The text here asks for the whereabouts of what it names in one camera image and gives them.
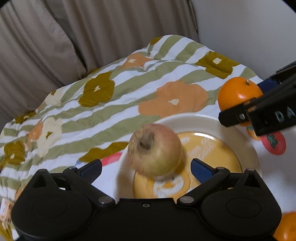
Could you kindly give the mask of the yellowish red apple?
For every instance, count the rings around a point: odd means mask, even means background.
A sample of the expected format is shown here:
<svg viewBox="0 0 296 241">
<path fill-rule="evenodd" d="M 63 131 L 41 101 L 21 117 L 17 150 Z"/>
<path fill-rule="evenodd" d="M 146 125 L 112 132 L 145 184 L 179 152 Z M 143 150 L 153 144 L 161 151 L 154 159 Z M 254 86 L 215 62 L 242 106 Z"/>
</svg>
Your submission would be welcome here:
<svg viewBox="0 0 296 241">
<path fill-rule="evenodd" d="M 130 165 L 138 173 L 158 178 L 170 175 L 182 161 L 183 148 L 177 134 L 157 123 L 142 126 L 130 138 L 127 147 Z"/>
</svg>

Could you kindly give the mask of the large orange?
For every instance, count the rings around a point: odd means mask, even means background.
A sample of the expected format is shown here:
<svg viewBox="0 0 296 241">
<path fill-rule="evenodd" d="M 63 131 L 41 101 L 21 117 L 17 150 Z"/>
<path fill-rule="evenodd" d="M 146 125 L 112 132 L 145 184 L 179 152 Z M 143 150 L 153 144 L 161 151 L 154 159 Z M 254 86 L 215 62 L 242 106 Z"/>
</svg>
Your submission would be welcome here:
<svg viewBox="0 0 296 241">
<path fill-rule="evenodd" d="M 251 80 L 234 77 L 226 81 L 220 88 L 217 101 L 220 111 L 224 111 L 262 95 L 262 90 Z"/>
<path fill-rule="evenodd" d="M 296 240 L 296 212 L 284 213 L 273 237 L 276 240 Z"/>
</svg>

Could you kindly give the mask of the floral striped quilt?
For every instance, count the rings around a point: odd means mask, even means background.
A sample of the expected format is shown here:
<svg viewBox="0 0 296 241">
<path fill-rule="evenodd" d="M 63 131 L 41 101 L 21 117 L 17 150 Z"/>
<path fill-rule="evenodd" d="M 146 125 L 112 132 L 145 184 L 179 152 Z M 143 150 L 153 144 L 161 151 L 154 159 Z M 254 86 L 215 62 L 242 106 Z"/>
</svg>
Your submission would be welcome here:
<svg viewBox="0 0 296 241">
<path fill-rule="evenodd" d="M 217 115 L 219 89 L 233 77 L 260 82 L 250 68 L 194 40 L 165 35 L 52 91 L 1 131 L 1 235 L 18 237 L 11 208 L 37 170 L 114 157 L 135 130 L 167 116 Z"/>
</svg>

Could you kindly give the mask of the beige curtains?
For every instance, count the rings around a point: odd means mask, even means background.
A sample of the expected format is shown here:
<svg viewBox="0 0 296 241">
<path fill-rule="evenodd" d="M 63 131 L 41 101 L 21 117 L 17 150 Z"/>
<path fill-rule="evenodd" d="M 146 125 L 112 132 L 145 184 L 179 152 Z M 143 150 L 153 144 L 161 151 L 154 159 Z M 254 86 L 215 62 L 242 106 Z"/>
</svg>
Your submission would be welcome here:
<svg viewBox="0 0 296 241">
<path fill-rule="evenodd" d="M 198 39 L 190 1 L 1 1 L 1 124 L 168 34 Z"/>
</svg>

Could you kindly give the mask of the cream duck bowl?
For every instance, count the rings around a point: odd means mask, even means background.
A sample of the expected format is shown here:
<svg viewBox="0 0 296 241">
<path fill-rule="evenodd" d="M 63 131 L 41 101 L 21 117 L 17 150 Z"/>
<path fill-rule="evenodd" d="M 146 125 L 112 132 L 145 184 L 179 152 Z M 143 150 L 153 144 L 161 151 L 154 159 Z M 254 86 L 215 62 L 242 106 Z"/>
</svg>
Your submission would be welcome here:
<svg viewBox="0 0 296 241">
<path fill-rule="evenodd" d="M 173 198 L 177 200 L 201 183 L 191 172 L 191 161 L 198 158 L 209 166 L 225 167 L 233 173 L 247 168 L 262 173 L 255 148 L 236 127 L 226 128 L 211 116 L 184 113 L 156 122 L 179 137 L 183 159 L 174 174 L 162 180 L 147 178 L 130 166 L 127 150 L 119 159 L 114 198 Z"/>
</svg>

